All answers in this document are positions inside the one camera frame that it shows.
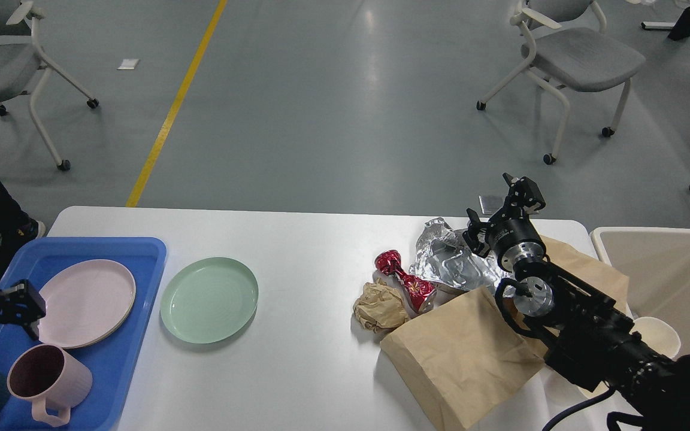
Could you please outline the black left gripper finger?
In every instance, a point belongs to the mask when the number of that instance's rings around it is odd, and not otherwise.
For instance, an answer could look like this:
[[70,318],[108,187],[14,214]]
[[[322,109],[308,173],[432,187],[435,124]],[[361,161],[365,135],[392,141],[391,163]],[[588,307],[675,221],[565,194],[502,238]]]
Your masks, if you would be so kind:
[[0,289],[0,324],[15,324],[36,341],[39,321],[47,314],[46,300],[28,280],[18,280]]

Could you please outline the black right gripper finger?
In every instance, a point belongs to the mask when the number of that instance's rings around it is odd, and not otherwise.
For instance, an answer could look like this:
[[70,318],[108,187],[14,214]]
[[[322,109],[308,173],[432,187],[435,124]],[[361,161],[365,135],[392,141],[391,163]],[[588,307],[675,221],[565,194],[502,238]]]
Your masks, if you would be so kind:
[[547,206],[539,186],[532,179],[525,175],[515,177],[506,172],[502,174],[502,177],[509,186],[509,190],[502,207],[493,214],[494,223],[510,219],[527,219],[531,214],[540,212]]
[[462,238],[474,256],[485,259],[491,252],[491,248],[486,240],[489,224],[486,221],[481,221],[479,214],[472,210],[472,208],[467,208],[466,213],[468,216],[468,226],[465,232],[462,233]]

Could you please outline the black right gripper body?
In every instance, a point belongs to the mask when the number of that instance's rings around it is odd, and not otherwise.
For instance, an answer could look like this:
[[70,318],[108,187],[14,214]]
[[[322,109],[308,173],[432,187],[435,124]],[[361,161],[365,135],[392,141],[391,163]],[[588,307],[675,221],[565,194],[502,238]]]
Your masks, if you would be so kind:
[[487,227],[486,243],[502,270],[512,272],[518,262],[546,257],[547,247],[528,218],[490,219]]

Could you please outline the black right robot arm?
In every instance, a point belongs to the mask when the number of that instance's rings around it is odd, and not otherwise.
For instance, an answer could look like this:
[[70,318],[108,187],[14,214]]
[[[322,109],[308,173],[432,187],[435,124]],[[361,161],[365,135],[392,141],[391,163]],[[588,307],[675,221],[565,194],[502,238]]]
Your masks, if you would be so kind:
[[518,335],[540,340],[547,347],[546,365],[572,384],[588,391],[608,386],[553,417],[544,429],[619,393],[635,414],[609,412],[606,428],[690,430],[690,355],[673,360],[652,349],[612,297],[553,263],[529,220],[546,205],[537,183],[510,174],[503,178],[509,191],[500,210],[482,221],[469,208],[462,235],[473,254],[494,254],[510,274],[495,289],[501,316]]

